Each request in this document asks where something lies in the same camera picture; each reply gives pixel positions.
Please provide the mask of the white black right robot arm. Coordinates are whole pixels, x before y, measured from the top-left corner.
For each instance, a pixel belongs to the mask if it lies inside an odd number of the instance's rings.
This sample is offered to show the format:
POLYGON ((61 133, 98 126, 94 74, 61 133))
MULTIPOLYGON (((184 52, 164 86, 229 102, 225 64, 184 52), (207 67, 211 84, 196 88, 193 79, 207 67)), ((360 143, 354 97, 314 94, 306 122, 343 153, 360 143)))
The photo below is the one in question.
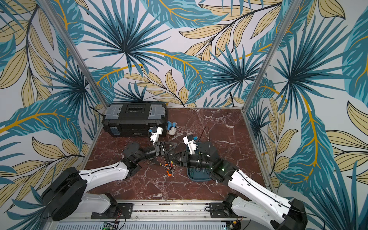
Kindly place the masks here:
POLYGON ((270 230, 304 230, 308 224, 304 204, 283 198, 247 176, 241 169, 222 159, 211 142, 198 143, 195 150, 184 150, 171 157, 177 165, 209 171, 209 177, 246 196, 229 194, 223 201, 225 211, 246 217, 270 230))

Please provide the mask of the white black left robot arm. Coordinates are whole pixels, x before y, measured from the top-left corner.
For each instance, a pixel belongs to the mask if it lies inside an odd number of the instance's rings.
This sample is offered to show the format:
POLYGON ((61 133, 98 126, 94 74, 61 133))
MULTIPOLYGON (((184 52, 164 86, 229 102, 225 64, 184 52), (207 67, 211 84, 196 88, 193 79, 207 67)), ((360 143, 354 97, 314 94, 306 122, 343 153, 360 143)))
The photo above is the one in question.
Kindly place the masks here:
POLYGON ((41 196, 46 218, 60 221, 83 212, 91 212, 93 218, 119 218, 123 214, 122 205, 110 193, 96 195, 90 190, 134 176, 141 169, 139 162, 165 156, 176 146, 171 142, 156 142, 143 149, 133 142, 125 147, 123 159, 112 165, 81 171, 75 167, 66 169, 41 196))

